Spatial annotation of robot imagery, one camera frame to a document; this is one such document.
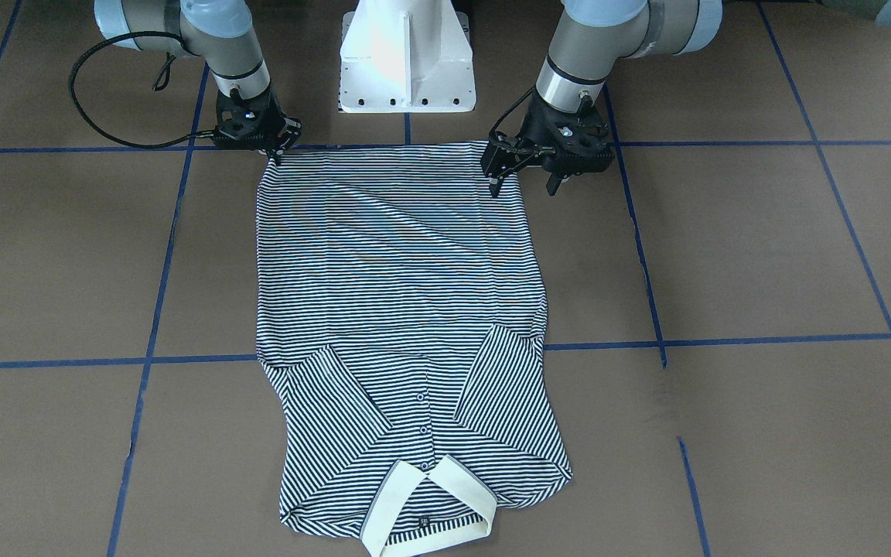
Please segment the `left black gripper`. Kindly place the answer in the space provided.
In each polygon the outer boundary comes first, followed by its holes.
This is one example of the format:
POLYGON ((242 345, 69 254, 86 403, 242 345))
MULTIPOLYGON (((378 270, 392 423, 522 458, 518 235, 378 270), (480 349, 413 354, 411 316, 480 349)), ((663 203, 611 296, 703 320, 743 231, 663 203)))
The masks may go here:
POLYGON ((550 173, 548 195, 556 195, 567 177, 609 168, 614 159, 609 126, 596 110, 590 92, 580 93, 577 100, 579 108, 565 112, 549 105, 537 91, 527 91, 496 120, 492 142, 480 158, 492 198, 498 198, 508 176, 529 166, 550 173), (504 134, 500 125, 524 103, 529 105, 519 132, 504 134))

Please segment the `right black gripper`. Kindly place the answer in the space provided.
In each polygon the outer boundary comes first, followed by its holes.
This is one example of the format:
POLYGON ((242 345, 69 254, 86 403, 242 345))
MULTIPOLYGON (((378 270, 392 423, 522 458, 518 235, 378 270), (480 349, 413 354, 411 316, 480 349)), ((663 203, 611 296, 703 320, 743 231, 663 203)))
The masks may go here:
POLYGON ((271 84, 251 98, 241 97, 236 87, 218 92, 216 114, 211 140, 217 148, 263 152, 269 166, 278 166, 301 137, 301 121, 283 112, 271 84))

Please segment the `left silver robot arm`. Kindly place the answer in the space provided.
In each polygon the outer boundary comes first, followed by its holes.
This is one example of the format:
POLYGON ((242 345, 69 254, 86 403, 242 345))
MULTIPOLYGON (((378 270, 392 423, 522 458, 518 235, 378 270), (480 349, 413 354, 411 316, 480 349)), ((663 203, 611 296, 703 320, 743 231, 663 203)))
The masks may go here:
POLYGON ((555 195, 570 177, 601 173, 623 147, 596 102, 618 60, 699 52, 717 36, 722 1, 565 1, 515 136, 490 128, 481 155, 490 194, 524 168, 548 173, 555 195))

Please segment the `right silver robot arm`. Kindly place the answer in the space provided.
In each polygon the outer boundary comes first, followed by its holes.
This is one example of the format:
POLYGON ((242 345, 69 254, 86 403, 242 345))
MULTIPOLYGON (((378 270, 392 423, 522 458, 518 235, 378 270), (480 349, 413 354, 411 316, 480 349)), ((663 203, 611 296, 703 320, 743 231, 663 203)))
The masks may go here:
POLYGON ((219 149, 261 152, 274 163, 299 140, 302 124, 288 117, 277 101, 251 10, 244 1, 95 1, 94 17, 104 39, 72 67, 68 81, 72 99, 77 98, 75 79, 82 64, 107 46, 164 53, 154 91, 166 88, 173 61, 187 57, 205 60, 218 87, 217 123, 211 130, 138 144, 103 131, 78 107, 100 136, 136 149, 164 149, 208 138, 219 149))

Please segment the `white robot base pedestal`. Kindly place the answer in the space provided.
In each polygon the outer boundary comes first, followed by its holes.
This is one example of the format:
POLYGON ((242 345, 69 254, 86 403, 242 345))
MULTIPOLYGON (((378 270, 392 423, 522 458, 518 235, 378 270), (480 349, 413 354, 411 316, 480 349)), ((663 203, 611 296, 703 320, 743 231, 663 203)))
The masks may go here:
POLYGON ((450 1, 358 2, 342 17, 340 110, 472 111, 477 95, 467 22, 450 1))

